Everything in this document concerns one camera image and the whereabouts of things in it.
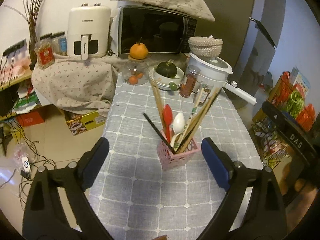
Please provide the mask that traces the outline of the tall jar of red spice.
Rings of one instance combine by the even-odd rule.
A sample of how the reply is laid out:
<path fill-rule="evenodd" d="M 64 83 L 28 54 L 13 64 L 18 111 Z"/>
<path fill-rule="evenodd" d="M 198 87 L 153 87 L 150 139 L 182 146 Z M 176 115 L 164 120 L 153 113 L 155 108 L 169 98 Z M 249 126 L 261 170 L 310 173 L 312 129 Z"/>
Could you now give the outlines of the tall jar of red spice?
<path fill-rule="evenodd" d="M 180 96 L 184 98 L 188 98 L 195 86 L 198 75 L 200 73 L 200 69 L 197 66 L 188 65 L 187 70 L 185 72 L 181 87 L 180 87 Z"/>

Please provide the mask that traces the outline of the yellow printed cardboard box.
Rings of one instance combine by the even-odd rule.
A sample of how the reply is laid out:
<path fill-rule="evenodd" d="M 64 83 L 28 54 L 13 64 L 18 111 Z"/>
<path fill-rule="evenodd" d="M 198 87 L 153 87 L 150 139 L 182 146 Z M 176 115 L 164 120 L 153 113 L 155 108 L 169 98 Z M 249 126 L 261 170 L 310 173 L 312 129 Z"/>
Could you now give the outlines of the yellow printed cardboard box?
<path fill-rule="evenodd" d="M 88 114 L 79 115 L 68 111 L 63 112 L 68 129 L 72 135 L 90 131 L 99 126 L 103 126 L 106 122 L 106 117 L 100 115 L 97 111 Z"/>

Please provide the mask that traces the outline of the red gift box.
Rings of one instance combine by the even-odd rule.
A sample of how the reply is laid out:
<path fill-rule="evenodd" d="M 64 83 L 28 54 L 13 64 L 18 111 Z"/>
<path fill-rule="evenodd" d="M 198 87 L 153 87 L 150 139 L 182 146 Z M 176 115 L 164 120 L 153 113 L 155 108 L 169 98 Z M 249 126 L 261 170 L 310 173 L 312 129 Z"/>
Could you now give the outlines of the red gift box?
<path fill-rule="evenodd" d="M 29 113 L 16 116 L 16 120 L 22 127 L 38 125 L 45 122 L 45 113 L 41 109 L 36 109 Z"/>

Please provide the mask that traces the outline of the short jar with red label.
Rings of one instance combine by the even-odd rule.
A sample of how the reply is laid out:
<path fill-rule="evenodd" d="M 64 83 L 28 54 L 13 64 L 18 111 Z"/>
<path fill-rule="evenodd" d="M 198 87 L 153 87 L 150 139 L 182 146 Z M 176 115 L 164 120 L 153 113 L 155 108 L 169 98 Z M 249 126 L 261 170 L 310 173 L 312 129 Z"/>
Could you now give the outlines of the short jar with red label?
<path fill-rule="evenodd" d="M 213 88 L 214 84 L 212 81 L 196 81 L 195 86 L 193 88 L 193 102 L 199 102 L 199 105 L 202 106 L 209 98 Z"/>

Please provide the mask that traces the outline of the dark grey refrigerator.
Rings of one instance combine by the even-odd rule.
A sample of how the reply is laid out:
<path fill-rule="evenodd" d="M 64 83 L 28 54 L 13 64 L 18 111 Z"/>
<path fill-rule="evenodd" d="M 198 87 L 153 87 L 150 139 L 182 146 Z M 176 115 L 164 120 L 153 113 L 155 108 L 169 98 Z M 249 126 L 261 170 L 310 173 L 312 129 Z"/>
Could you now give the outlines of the dark grey refrigerator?
<path fill-rule="evenodd" d="M 215 22 L 200 20 L 197 36 L 223 40 L 220 58 L 229 81 L 254 96 L 273 60 L 283 28 L 286 0 L 204 0 Z"/>

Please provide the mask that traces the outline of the orange tangerine on jar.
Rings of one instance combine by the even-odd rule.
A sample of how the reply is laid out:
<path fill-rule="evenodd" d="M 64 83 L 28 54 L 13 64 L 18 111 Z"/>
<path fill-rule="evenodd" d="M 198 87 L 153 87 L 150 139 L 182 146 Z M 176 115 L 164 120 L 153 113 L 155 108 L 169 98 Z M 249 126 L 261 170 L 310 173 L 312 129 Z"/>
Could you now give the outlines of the orange tangerine on jar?
<path fill-rule="evenodd" d="M 143 43 L 136 43 L 130 48 L 129 55 L 133 59 L 142 60 L 145 59 L 148 55 L 149 51 L 145 44 Z"/>

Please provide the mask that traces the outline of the dried twig bunch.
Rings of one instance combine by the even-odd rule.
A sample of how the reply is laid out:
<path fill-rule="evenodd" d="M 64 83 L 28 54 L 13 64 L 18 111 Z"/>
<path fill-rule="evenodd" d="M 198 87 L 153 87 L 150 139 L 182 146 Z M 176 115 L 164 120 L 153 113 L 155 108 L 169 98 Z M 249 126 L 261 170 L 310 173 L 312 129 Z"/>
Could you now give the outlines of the dried twig bunch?
<path fill-rule="evenodd" d="M 35 48 L 39 41 L 36 34 L 37 19 L 44 0 L 23 0 L 22 2 L 24 12 L 21 12 L 9 5 L 5 5 L 4 7 L 18 13 L 27 22 L 29 30 L 29 57 L 31 64 L 34 66 L 37 63 Z"/>

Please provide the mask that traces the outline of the pink perforated utensil holder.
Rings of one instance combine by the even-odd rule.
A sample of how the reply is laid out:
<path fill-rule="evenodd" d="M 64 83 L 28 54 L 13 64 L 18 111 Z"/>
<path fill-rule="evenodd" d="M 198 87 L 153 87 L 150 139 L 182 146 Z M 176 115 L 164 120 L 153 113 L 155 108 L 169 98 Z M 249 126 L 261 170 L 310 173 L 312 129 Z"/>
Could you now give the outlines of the pink perforated utensil holder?
<path fill-rule="evenodd" d="M 157 146 L 157 154 L 163 171 L 172 170 L 173 168 L 185 165 L 201 149 L 194 139 L 191 139 L 187 148 L 182 153 L 173 154 L 166 144 L 160 139 Z"/>

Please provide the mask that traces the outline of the grey checked tablecloth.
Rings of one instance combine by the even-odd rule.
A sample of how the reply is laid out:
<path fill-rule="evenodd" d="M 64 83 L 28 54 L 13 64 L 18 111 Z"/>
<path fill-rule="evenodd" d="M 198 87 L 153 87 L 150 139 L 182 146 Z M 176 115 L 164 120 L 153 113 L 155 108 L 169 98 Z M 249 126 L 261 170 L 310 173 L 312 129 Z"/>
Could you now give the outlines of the grey checked tablecloth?
<path fill-rule="evenodd" d="M 224 189 L 201 153 L 210 138 L 232 160 L 262 167 L 249 133 L 221 92 L 186 152 L 168 152 L 149 83 L 118 78 L 103 136 L 109 154 L 90 189 L 89 202 L 114 239 L 196 239 L 218 210 Z"/>

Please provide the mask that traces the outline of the floral cloth over shelf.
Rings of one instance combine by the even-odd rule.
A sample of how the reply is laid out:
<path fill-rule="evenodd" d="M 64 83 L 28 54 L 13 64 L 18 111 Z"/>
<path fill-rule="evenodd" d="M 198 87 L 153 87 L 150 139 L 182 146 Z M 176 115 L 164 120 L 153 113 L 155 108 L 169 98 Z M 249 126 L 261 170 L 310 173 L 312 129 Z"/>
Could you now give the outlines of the floral cloth over shelf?
<path fill-rule="evenodd" d="M 31 82 L 37 92 L 61 110 L 79 115 L 97 111 L 106 117 L 115 95 L 118 62 L 107 56 L 82 61 L 56 54 L 49 67 L 35 66 Z"/>

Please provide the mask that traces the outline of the red plastic bags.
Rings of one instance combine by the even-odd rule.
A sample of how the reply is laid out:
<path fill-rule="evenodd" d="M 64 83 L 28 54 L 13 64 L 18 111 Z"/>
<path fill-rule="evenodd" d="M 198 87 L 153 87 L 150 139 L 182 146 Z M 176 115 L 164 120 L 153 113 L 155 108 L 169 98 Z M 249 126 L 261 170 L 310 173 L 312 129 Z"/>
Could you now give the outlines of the red plastic bags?
<path fill-rule="evenodd" d="M 297 69 L 283 72 L 272 89 L 268 100 L 281 111 L 291 116 L 306 132 L 316 120 L 313 104 L 306 104 L 310 83 Z"/>

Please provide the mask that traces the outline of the black microwave oven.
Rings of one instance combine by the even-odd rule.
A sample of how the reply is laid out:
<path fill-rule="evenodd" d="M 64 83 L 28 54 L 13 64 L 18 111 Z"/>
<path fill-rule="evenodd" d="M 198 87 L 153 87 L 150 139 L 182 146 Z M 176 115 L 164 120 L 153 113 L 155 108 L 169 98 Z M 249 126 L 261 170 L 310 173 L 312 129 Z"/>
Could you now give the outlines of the black microwave oven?
<path fill-rule="evenodd" d="M 118 8 L 110 29 L 111 49 L 128 54 L 138 41 L 150 53 L 188 53 L 188 39 L 195 34 L 197 19 L 169 9 L 146 5 Z"/>

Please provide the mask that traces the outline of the white electric cooking pot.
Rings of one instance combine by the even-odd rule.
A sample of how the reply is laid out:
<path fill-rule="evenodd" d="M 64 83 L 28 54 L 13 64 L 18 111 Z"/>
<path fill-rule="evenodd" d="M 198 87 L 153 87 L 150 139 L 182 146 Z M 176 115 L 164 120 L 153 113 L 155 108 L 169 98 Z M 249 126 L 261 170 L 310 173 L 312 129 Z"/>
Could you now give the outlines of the white electric cooking pot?
<path fill-rule="evenodd" d="M 247 103 L 255 105 L 257 100 L 254 96 L 251 96 L 244 90 L 238 87 L 235 81 L 228 81 L 228 77 L 233 74 L 232 67 L 223 59 L 207 58 L 203 56 L 197 56 L 194 53 L 190 53 L 190 59 L 188 62 L 189 67 L 197 67 L 200 73 L 197 77 L 197 81 L 193 88 L 193 92 L 197 93 L 199 87 L 205 83 L 210 90 L 213 88 L 225 88 L 231 93 L 245 100 Z"/>

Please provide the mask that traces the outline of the dark green squash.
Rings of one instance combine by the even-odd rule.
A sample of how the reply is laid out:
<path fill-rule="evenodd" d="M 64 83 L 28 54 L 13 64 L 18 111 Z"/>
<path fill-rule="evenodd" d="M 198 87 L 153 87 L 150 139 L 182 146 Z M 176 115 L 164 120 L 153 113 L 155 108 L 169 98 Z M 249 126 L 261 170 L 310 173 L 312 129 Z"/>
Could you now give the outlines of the dark green squash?
<path fill-rule="evenodd" d="M 177 74 L 177 67 L 170 61 L 164 61 L 157 65 L 156 72 L 161 76 L 174 78 Z"/>

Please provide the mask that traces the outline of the green lime on bowl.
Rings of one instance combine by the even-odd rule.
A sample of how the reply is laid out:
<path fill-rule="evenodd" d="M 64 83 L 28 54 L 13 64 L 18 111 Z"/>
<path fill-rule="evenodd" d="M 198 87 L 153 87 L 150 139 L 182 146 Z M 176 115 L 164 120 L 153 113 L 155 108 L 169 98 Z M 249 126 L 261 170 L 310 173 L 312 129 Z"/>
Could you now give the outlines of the green lime on bowl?
<path fill-rule="evenodd" d="M 177 85 L 174 82 L 169 83 L 169 87 L 172 91 L 176 91 L 177 90 Z"/>

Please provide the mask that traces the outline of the wooden shelf unit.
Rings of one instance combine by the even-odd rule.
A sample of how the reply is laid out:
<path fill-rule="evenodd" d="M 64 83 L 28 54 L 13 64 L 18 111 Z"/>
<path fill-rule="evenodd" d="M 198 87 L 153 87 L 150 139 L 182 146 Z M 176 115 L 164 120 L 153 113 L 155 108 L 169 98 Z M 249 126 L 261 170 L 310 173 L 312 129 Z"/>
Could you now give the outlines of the wooden shelf unit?
<path fill-rule="evenodd" d="M 1 85 L 1 120 L 11 117 L 12 109 L 18 99 L 20 83 L 31 78 L 33 71 L 27 69 L 25 74 Z"/>

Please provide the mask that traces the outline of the jar with red gold label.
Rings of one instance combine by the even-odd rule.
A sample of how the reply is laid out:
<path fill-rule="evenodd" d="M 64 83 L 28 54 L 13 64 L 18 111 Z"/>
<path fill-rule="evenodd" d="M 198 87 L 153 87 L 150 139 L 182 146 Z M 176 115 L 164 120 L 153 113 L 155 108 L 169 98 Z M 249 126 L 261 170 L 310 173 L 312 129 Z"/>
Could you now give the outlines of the jar with red gold label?
<path fill-rule="evenodd" d="M 46 69 L 55 63 L 52 43 L 49 38 L 43 38 L 37 42 L 35 53 L 37 56 L 37 64 L 40 69 Z"/>

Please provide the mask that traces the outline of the white plastic spoon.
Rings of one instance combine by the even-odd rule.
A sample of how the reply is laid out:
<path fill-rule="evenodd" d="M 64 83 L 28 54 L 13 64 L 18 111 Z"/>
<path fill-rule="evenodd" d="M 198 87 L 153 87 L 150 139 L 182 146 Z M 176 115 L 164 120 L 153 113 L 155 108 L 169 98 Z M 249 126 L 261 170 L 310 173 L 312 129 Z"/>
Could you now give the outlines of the white plastic spoon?
<path fill-rule="evenodd" d="M 174 135 L 171 139 L 170 145 L 172 148 L 174 148 L 175 141 L 177 137 L 180 135 L 180 133 L 183 131 L 185 126 L 185 119 L 182 112 L 179 112 L 176 117 L 174 118 L 172 129 L 174 132 Z"/>

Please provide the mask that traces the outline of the clear glass jar with fruit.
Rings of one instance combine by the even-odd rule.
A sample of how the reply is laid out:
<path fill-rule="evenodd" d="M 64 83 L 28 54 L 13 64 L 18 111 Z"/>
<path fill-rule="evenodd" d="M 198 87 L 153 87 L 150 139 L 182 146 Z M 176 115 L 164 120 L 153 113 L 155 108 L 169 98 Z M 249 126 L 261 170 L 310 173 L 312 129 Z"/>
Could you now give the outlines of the clear glass jar with fruit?
<path fill-rule="evenodd" d="M 123 81 L 129 85 L 143 85 L 148 81 L 149 67 L 145 60 L 129 58 L 122 68 Z"/>

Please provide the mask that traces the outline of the white stacked bowls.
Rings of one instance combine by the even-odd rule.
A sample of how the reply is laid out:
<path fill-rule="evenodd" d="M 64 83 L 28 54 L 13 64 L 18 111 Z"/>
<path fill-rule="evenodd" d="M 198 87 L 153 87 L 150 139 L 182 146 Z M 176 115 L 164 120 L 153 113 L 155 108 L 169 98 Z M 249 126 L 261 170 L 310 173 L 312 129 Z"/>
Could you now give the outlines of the white stacked bowls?
<path fill-rule="evenodd" d="M 184 78 L 184 72 L 177 67 L 177 74 L 174 78 L 168 78 L 161 76 L 155 71 L 155 67 L 149 71 L 149 78 L 157 82 L 157 86 L 161 90 L 172 91 L 169 87 L 169 83 L 174 82 L 177 85 L 177 89 L 181 87 L 182 80 Z"/>

